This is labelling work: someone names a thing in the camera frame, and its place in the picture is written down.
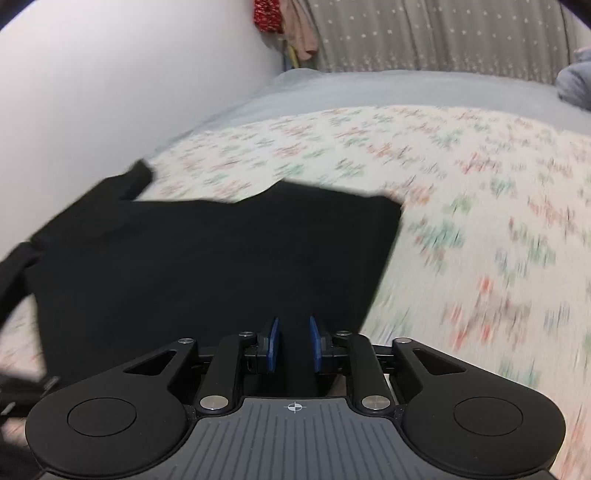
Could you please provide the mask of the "black pants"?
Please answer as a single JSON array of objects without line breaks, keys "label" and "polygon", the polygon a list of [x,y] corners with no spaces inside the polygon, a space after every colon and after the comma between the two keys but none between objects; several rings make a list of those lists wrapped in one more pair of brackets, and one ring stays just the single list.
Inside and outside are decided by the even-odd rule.
[{"label": "black pants", "polygon": [[[403,209],[280,181],[235,203],[147,201],[151,169],[107,178],[1,263],[1,313],[26,298],[44,382],[3,376],[5,479],[349,479],[392,473],[399,436],[365,416],[388,388],[360,330]],[[332,335],[312,364],[308,320]],[[276,370],[257,335],[280,318]]]}]

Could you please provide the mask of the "floral white bed sheet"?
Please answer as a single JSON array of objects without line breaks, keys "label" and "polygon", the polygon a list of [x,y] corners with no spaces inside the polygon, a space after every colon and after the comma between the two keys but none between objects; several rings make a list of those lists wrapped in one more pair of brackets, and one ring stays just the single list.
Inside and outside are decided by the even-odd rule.
[{"label": "floral white bed sheet", "polygon": [[410,337],[549,396],[561,479],[590,475],[590,124],[356,107],[204,126],[149,158],[148,200],[238,201],[280,180],[404,205],[363,333]]}]

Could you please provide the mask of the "light blue bed blanket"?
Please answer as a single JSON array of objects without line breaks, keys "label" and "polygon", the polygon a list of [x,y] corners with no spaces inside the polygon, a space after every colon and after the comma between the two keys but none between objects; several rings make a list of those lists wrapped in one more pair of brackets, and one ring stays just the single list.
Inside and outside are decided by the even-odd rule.
[{"label": "light blue bed blanket", "polygon": [[186,136],[283,116],[363,106],[418,105],[501,111],[557,129],[590,133],[590,113],[561,101],[550,85],[471,73],[391,70],[322,73],[294,69],[249,97],[160,144],[149,159]]}]

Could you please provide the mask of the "red patterned hanging cloth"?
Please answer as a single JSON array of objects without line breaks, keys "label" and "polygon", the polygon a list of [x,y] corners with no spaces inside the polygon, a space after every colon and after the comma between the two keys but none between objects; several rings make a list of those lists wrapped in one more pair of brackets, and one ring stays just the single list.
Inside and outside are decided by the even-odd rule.
[{"label": "red patterned hanging cloth", "polygon": [[279,0],[254,0],[253,24],[262,33],[283,33],[283,16]]}]

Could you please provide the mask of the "blue-grey crumpled blanket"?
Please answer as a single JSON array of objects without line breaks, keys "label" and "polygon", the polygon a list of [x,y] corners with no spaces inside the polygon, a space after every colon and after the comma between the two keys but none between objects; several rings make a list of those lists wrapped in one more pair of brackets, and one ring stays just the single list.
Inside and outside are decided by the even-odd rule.
[{"label": "blue-grey crumpled blanket", "polygon": [[590,48],[575,52],[575,62],[559,72],[555,81],[558,97],[582,110],[591,110]]}]

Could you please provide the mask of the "grey star-patterned curtain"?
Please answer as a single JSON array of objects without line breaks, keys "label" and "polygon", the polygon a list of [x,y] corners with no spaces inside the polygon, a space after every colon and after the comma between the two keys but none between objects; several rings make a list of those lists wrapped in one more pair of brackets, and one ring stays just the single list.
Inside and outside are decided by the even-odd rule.
[{"label": "grey star-patterned curtain", "polygon": [[318,70],[416,70],[554,82],[573,59],[573,16],[557,1],[308,2]]}]

